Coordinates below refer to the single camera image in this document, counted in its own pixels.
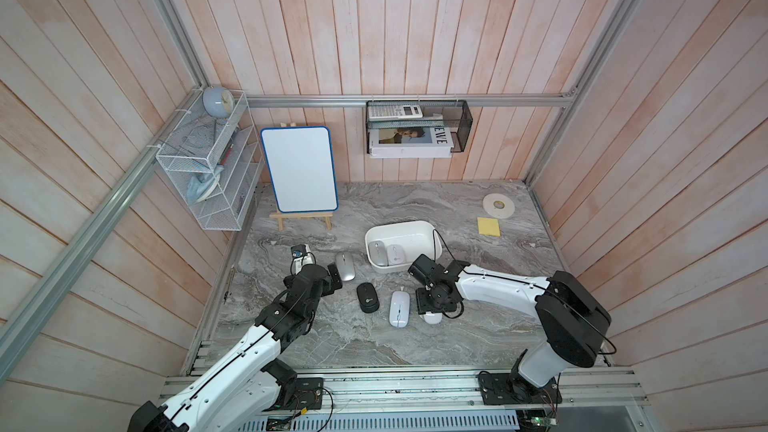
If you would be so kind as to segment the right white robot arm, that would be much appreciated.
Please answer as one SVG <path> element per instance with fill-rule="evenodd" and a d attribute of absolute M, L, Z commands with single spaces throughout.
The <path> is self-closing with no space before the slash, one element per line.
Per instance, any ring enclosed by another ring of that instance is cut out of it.
<path fill-rule="evenodd" d="M 534 390 L 570 367 L 590 368 L 608 344 L 612 318 L 585 287 L 566 271 L 551 277 L 526 277 L 491 271 L 461 260 L 444 267 L 420 255 L 408 273 L 417 289 L 421 315 L 448 317 L 466 301 L 495 304 L 536 319 L 545 339 L 524 352 L 511 370 L 514 384 Z"/>

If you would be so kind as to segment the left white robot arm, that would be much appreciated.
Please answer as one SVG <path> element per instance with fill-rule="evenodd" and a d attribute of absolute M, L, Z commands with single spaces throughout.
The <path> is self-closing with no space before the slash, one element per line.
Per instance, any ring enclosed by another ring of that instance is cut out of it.
<path fill-rule="evenodd" d="M 148 401 L 130 431 L 233 431 L 245 419 L 295 395 L 296 372 L 279 355 L 312 327 L 320 299 L 342 287 L 336 266 L 304 265 L 256 317 L 239 342 L 192 385 L 162 405 Z"/>

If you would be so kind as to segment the silver mouse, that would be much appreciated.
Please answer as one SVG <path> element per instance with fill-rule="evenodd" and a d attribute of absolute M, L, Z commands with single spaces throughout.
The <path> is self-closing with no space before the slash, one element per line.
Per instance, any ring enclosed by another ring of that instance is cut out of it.
<path fill-rule="evenodd" d="M 371 241 L 368 243 L 368 254 L 372 264 L 377 267 L 387 267 L 389 265 L 386 245 L 380 241 Z"/>
<path fill-rule="evenodd" d="M 356 271 L 354 260 L 349 253 L 338 253 L 335 256 L 335 266 L 342 282 L 349 282 L 355 279 Z"/>

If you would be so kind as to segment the black computer mouse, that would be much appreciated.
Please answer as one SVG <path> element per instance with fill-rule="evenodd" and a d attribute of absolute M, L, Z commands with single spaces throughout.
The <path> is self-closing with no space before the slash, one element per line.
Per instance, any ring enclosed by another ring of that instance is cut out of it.
<path fill-rule="evenodd" d="M 371 314 L 379 310 L 380 301 L 375 286 L 370 282 L 364 282 L 357 286 L 356 294 L 361 311 Z"/>

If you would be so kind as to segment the white mouse with logo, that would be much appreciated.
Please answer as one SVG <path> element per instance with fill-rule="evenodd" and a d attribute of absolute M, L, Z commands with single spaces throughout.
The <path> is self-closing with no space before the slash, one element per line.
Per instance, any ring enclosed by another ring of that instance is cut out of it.
<path fill-rule="evenodd" d="M 389 266 L 401 265 L 406 261 L 404 248 L 399 244 L 391 244 L 386 247 Z"/>

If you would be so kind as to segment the white glossy mouse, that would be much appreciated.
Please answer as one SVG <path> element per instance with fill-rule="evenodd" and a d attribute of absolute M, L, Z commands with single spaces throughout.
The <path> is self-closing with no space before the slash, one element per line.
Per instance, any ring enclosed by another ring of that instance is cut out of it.
<path fill-rule="evenodd" d="M 426 312 L 421 315 L 422 319 L 425 323 L 429 325 L 437 325 L 439 324 L 443 319 L 442 313 L 434 313 L 434 312 Z"/>

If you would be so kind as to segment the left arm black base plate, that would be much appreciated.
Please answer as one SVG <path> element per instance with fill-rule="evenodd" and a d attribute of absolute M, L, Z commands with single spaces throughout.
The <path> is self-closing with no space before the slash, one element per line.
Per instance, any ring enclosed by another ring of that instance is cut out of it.
<path fill-rule="evenodd" d="M 320 410 L 323 386 L 324 379 L 321 377 L 293 379 L 281 386 L 276 402 L 268 411 Z"/>

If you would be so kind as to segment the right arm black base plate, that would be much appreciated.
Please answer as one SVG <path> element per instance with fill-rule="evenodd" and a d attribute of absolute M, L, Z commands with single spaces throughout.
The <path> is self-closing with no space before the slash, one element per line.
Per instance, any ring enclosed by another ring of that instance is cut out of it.
<path fill-rule="evenodd" d="M 483 404 L 499 405 L 559 405 L 562 396 L 554 378 L 544 387 L 536 387 L 512 373 L 491 373 L 480 371 L 477 374 L 479 390 Z"/>

